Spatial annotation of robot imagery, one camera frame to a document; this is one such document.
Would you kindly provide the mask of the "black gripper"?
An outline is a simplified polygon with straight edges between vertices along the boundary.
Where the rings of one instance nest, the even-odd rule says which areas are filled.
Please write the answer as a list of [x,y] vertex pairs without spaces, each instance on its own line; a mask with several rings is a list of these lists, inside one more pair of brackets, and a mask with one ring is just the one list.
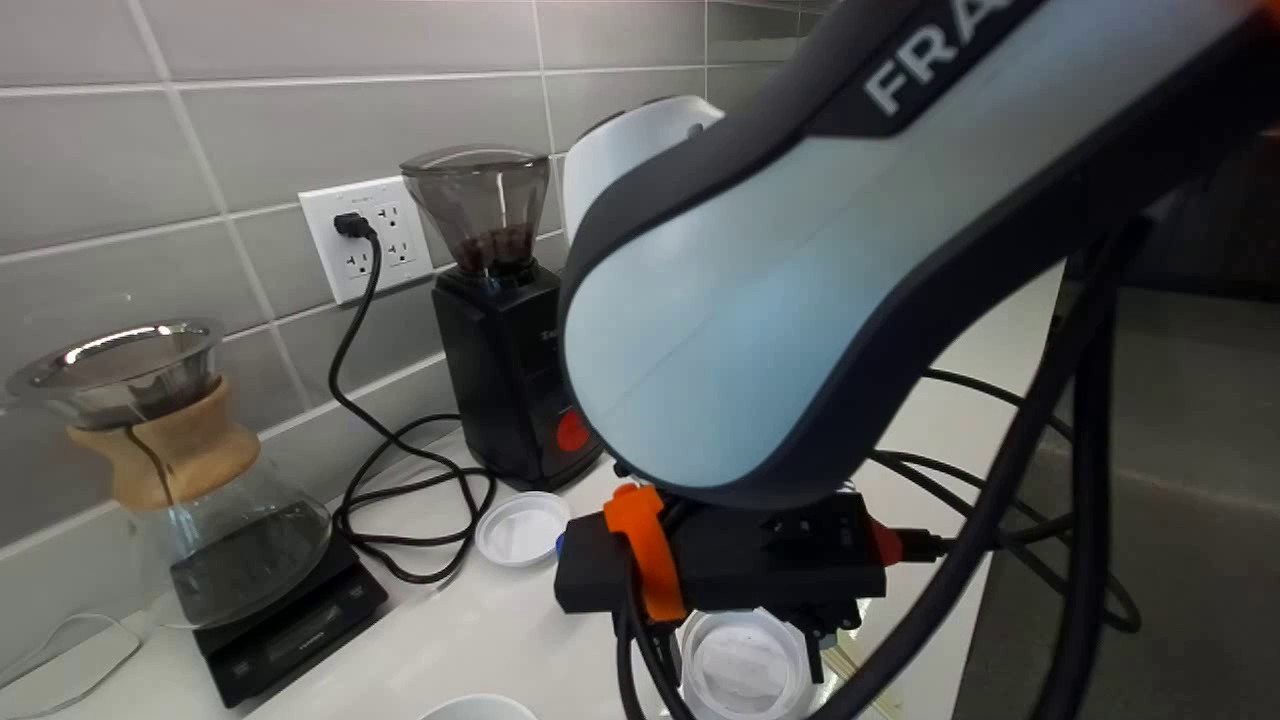
[[794,511],[707,508],[651,485],[619,485],[602,511],[576,518],[556,554],[566,614],[619,614],[649,623],[691,614],[763,607],[805,632],[861,623],[861,602],[887,590],[904,542],[861,498]]

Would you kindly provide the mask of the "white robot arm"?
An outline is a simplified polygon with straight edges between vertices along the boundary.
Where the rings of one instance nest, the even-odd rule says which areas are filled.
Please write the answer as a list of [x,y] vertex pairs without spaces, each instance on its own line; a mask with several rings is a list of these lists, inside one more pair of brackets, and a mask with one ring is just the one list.
[[747,104],[608,182],[561,356],[626,487],[574,614],[842,628],[933,557],[851,498],[915,375],[1278,117],[1278,0],[843,0]]

